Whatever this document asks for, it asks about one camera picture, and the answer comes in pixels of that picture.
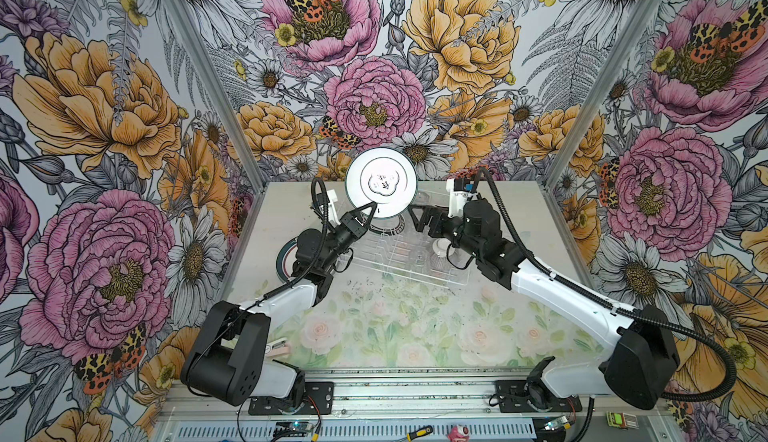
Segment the black mounting plate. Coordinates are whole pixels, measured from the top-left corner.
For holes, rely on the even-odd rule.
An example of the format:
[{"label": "black mounting plate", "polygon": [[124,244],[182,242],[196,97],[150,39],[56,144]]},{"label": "black mounting plate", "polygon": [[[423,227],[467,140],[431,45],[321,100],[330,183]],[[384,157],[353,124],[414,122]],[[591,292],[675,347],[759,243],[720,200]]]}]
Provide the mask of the black mounting plate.
[{"label": "black mounting plate", "polygon": [[[306,382],[304,395],[310,396],[315,401],[321,415],[331,413],[333,382]],[[284,404],[281,404],[282,401],[283,399],[274,397],[253,397],[248,406],[248,415],[287,415],[281,410],[284,408]],[[304,402],[301,408],[293,414],[317,416],[317,411],[312,407],[312,404]]]},{"label": "black mounting plate", "polygon": [[[523,389],[525,386],[525,380],[496,380],[495,384],[496,394],[517,394],[518,390]],[[578,396],[572,396],[567,399],[555,399],[550,409],[552,409],[552,412],[571,412],[571,404],[568,403],[569,400],[573,405],[573,410],[581,412],[581,401]],[[498,399],[498,409],[502,414],[536,412],[542,414],[542,417],[546,417],[547,414],[546,412],[533,409],[529,404],[516,402],[508,398]]]}]

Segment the wire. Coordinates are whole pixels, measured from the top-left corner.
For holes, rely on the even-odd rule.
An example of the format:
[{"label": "wire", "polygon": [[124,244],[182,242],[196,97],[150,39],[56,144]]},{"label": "wire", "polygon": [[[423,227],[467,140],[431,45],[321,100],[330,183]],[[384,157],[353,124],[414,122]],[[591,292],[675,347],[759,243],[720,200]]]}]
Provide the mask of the wire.
[{"label": "wire", "polygon": [[472,261],[475,260],[475,256],[471,256],[466,264],[464,264],[464,267],[459,267],[458,265],[454,264],[453,261],[451,261],[451,248],[453,247],[452,243],[448,243],[448,249],[446,250],[446,259],[448,262],[456,267],[458,270],[465,270],[467,267],[469,267],[469,264],[472,264]]},{"label": "wire", "polygon": [[581,425],[581,429],[578,430],[578,434],[576,434],[576,437],[574,437],[571,442],[580,442],[581,439],[584,438],[585,435],[587,435],[587,430],[589,429],[590,422],[592,421],[592,411],[594,410],[594,396],[589,396],[589,405],[587,406],[587,417],[584,418],[584,424]]},{"label": "wire", "polygon": [[[484,167],[481,167],[478,169],[478,173],[475,174],[475,183],[472,185],[473,193],[477,189],[480,174],[482,174],[485,177],[485,180],[488,182],[488,187],[490,187],[491,193],[493,194],[493,198],[496,201],[496,205],[498,206],[498,211],[502,215],[502,218],[504,219],[504,224],[507,226],[507,229],[509,229],[509,233],[512,235],[514,243],[520,248],[524,257],[536,269],[541,271],[543,274],[546,274],[546,275],[552,274],[553,273],[552,269],[540,263],[536,259],[536,257],[533,255],[533,252],[531,252],[531,250],[528,247],[526,247],[525,244],[523,244],[523,241],[520,238],[518,232],[514,229],[514,226],[512,225],[512,220],[509,218],[509,214],[507,213],[506,207],[504,207],[504,202],[502,201],[502,197],[501,195],[499,195],[498,188],[496,188],[496,183],[493,180],[493,176],[488,172],[488,169]],[[627,309],[614,308],[614,304],[609,299],[606,299],[600,295],[592,293],[591,291],[587,290],[581,285],[573,283],[571,280],[566,279],[560,274],[555,274],[554,280],[565,285],[572,291],[580,295],[583,295],[587,299],[590,299],[592,302],[600,304],[602,307],[609,309],[614,313],[621,314],[624,317],[628,317],[630,319],[633,319],[637,322],[641,322],[643,324],[655,325],[658,328],[667,329],[671,332],[677,332],[677,334],[682,334],[682,335],[686,335],[687,337],[691,337],[696,341],[699,341],[702,344],[705,344],[707,347],[711,348],[717,354],[720,360],[723,361],[723,364],[725,365],[725,376],[723,377],[723,380],[720,382],[720,384],[717,385],[717,387],[711,390],[706,390],[705,392],[700,392],[699,394],[675,394],[673,392],[665,391],[661,393],[662,398],[665,398],[668,400],[680,400],[683,402],[701,402],[704,400],[711,400],[711,399],[722,397],[734,387],[736,383],[736,362],[734,362],[734,359],[730,356],[728,351],[726,351],[725,348],[723,348],[720,344],[715,342],[712,338],[706,337],[704,334],[699,334],[698,332],[692,329],[688,329],[687,327],[683,327],[678,324],[659,321],[656,319],[650,319],[648,317],[644,317],[643,315],[639,315],[636,312],[630,311]]]}]

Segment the black cable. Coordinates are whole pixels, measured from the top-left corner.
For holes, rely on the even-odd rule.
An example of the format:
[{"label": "black cable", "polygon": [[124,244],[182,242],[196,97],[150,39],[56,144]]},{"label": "black cable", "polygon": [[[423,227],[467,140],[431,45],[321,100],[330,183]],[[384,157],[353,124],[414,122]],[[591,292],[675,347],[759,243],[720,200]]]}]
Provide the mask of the black cable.
[{"label": "black cable", "polygon": [[464,264],[464,267],[459,267],[458,265],[454,264],[451,261],[451,247],[453,247],[452,243],[448,243],[448,250],[446,250],[446,259],[448,260],[448,263],[456,267],[458,270],[466,270],[467,267],[469,267],[469,264],[472,264],[472,261],[475,260],[475,256],[472,255],[466,264]]},{"label": "black cable", "polygon": [[584,418],[584,423],[581,425],[581,429],[578,430],[578,434],[576,434],[576,437],[574,437],[571,442],[580,442],[581,439],[584,438],[585,435],[587,435],[587,430],[589,430],[589,424],[592,421],[592,411],[594,410],[594,397],[589,398],[589,405],[587,406],[587,417]]},{"label": "black cable", "polygon": [[320,192],[322,194],[322,197],[326,201],[325,204],[322,205],[322,231],[320,232],[320,244],[318,244],[317,249],[315,250],[314,255],[312,256],[312,261],[304,267],[302,272],[298,274],[296,277],[293,278],[293,280],[287,284],[283,284],[277,289],[273,289],[269,291],[268,293],[264,294],[263,300],[271,299],[275,295],[278,295],[282,293],[283,291],[292,288],[294,285],[296,285],[301,279],[304,279],[304,277],[310,273],[310,270],[312,267],[317,264],[317,260],[320,258],[320,253],[322,252],[322,247],[326,243],[326,236],[328,235],[328,207],[330,206],[330,199],[328,198],[328,191],[326,190],[326,183],[319,177],[315,177],[312,179],[312,187],[310,188],[310,191],[312,193],[312,205],[317,205],[317,193],[315,191],[317,185],[320,185]]},{"label": "black cable", "polygon": [[[600,295],[594,294],[591,291],[588,291],[587,289],[581,287],[581,285],[571,282],[570,280],[566,279],[560,274],[554,273],[552,269],[540,263],[536,259],[536,257],[533,255],[533,252],[531,252],[531,250],[528,247],[526,247],[525,244],[523,244],[523,241],[520,238],[518,232],[514,229],[514,226],[512,225],[512,220],[509,218],[507,209],[504,207],[504,202],[502,201],[502,197],[498,193],[498,189],[496,188],[496,183],[493,180],[493,176],[488,172],[488,169],[485,169],[484,167],[481,167],[478,169],[478,173],[475,174],[475,183],[472,185],[472,192],[474,193],[475,190],[477,190],[480,174],[482,174],[485,177],[485,180],[488,182],[488,187],[491,188],[491,193],[493,194],[493,198],[496,201],[496,205],[498,206],[498,212],[502,215],[502,218],[504,219],[504,224],[507,226],[507,229],[509,229],[509,233],[512,235],[514,243],[517,244],[517,246],[520,248],[525,258],[543,274],[546,274],[546,275],[554,274],[554,280],[565,285],[572,291],[575,291],[576,293],[583,295],[587,299],[590,299],[592,302],[600,304],[602,307],[605,307],[606,309],[613,311],[614,305],[608,299],[601,297]],[[683,402],[702,402],[704,400],[711,400],[711,399],[723,397],[734,387],[736,383],[736,363],[734,362],[734,359],[730,356],[728,351],[726,351],[725,348],[723,348],[720,344],[715,342],[712,338],[706,337],[703,334],[699,334],[698,332],[692,329],[683,327],[682,325],[672,324],[671,322],[658,321],[656,319],[648,319],[647,317],[644,317],[642,315],[635,313],[634,311],[629,311],[627,309],[616,308],[615,312],[623,315],[624,317],[629,317],[630,319],[633,319],[638,322],[642,322],[644,324],[655,325],[658,328],[667,329],[671,332],[677,332],[677,334],[682,334],[682,335],[686,335],[687,337],[691,337],[696,341],[699,341],[702,344],[705,344],[707,347],[711,348],[717,354],[717,356],[720,357],[720,360],[723,361],[723,364],[725,365],[725,376],[723,377],[723,380],[720,382],[720,384],[714,389],[706,390],[705,392],[701,392],[699,394],[675,394],[674,392],[662,392],[661,393],[662,398],[665,398],[668,400],[680,400]]]}]

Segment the pink object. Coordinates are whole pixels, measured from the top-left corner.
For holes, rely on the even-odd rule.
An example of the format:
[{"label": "pink object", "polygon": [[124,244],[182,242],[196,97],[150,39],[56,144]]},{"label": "pink object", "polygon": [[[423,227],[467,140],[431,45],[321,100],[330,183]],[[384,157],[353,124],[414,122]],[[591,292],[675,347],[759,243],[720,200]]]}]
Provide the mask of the pink object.
[{"label": "pink object", "polygon": [[[417,132],[424,124],[426,102],[422,83],[407,69],[377,57],[356,59],[326,82],[328,115],[341,130],[362,139],[362,149],[378,147],[405,132]],[[386,113],[373,124],[362,112]]]},{"label": "pink object", "polygon": [[728,217],[733,194],[722,174],[715,142],[692,127],[644,129],[619,159],[610,228],[655,245],[663,260],[693,257]]},{"label": "pink object", "polygon": [[[656,50],[672,47],[678,52],[688,43],[694,25],[709,23],[722,27],[736,20],[747,7],[732,9],[731,1],[718,6],[715,0],[690,0],[667,25],[668,34],[657,36]],[[766,41],[768,38],[762,38],[744,52],[723,87],[705,95],[666,73],[652,72],[644,91],[645,105],[678,124],[696,124],[710,132],[724,130],[768,98]]]},{"label": "pink object", "polygon": [[465,425],[455,425],[448,434],[448,440],[451,442],[467,442],[469,440],[469,429]]},{"label": "pink object", "polygon": [[[291,24],[293,12],[286,0],[262,0],[262,18],[265,29],[274,31],[280,24]],[[381,8],[379,0],[342,0],[344,10],[350,15],[350,28],[343,39],[333,37],[295,44],[286,48],[292,60],[304,72],[317,72],[328,66],[347,64],[359,55],[370,53],[379,36]]]},{"label": "pink object", "polygon": [[159,208],[129,190],[51,217],[29,251],[34,298],[20,320],[22,341],[77,361],[117,347],[139,324],[155,335],[171,307],[164,292],[174,241]]}]

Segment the floral tablecloth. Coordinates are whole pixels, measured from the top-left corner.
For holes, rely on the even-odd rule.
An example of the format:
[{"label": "floral tablecloth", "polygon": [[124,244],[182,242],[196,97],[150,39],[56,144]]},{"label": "floral tablecloth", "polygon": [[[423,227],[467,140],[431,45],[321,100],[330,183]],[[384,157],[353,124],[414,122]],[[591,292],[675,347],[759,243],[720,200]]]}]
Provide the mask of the floral tablecloth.
[{"label": "floral tablecloth", "polygon": [[[530,197],[541,198],[534,183],[520,184],[531,184],[521,187],[530,189]],[[308,190],[296,185],[284,183],[285,190],[277,194],[268,191],[252,236],[251,253],[258,260],[244,256],[230,301],[257,297],[280,284],[274,254],[283,242],[316,223],[300,197],[306,192],[308,198]],[[525,192],[521,187],[506,192],[520,198]],[[342,196],[343,187],[337,193]],[[506,204],[519,207],[510,213],[524,239],[530,239],[536,253],[544,250],[546,239],[552,264],[570,272],[570,260],[560,255],[564,249],[543,199],[520,202]],[[278,209],[291,217],[277,217]],[[469,270],[468,284],[442,287],[351,265],[336,276],[321,303],[274,328],[270,340],[287,338],[291,352],[281,360],[303,368],[530,367],[550,354],[577,361],[603,350],[545,305],[488,281],[474,266]]]}]

